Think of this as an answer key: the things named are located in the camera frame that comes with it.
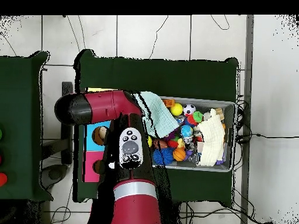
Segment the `pink toy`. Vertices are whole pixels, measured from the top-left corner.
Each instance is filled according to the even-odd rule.
[[[93,171],[92,166],[97,160],[102,160],[103,155],[103,151],[86,151],[85,182],[99,182],[100,175]]]

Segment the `blue ball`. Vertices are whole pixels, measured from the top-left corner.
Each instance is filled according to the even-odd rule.
[[[174,161],[172,154],[174,150],[174,148],[156,149],[153,152],[152,157],[158,165],[169,165]]]
[[[184,138],[192,136],[193,129],[189,125],[183,125],[180,129],[180,133]]]

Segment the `white cloth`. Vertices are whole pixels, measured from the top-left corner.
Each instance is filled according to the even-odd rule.
[[[225,135],[220,116],[214,109],[210,111],[211,117],[198,124],[203,134],[203,151],[198,166],[214,166],[217,160],[222,160],[223,138]]]

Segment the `red ball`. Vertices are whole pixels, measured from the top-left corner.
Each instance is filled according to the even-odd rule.
[[[5,173],[0,173],[0,187],[4,186],[7,182],[7,176]]]
[[[168,147],[171,147],[171,148],[177,148],[179,146],[178,142],[173,141],[173,140],[169,140],[167,142],[167,145],[168,145]]]
[[[187,120],[189,123],[193,124],[193,125],[198,125],[198,123],[194,120],[193,115],[189,115],[187,117]]]

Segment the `green mat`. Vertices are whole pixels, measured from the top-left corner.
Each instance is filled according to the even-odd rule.
[[[39,183],[41,158],[40,68],[47,52],[0,57],[0,173],[8,182],[0,199],[52,200]]]
[[[126,58],[96,58],[91,50],[78,54],[75,65],[76,92],[84,88],[152,91],[160,96],[235,102],[238,61],[165,61]],[[96,183],[82,182],[84,128],[79,135],[78,175],[74,185],[79,202],[96,198]],[[174,201],[221,201],[231,206],[232,172],[168,170]]]

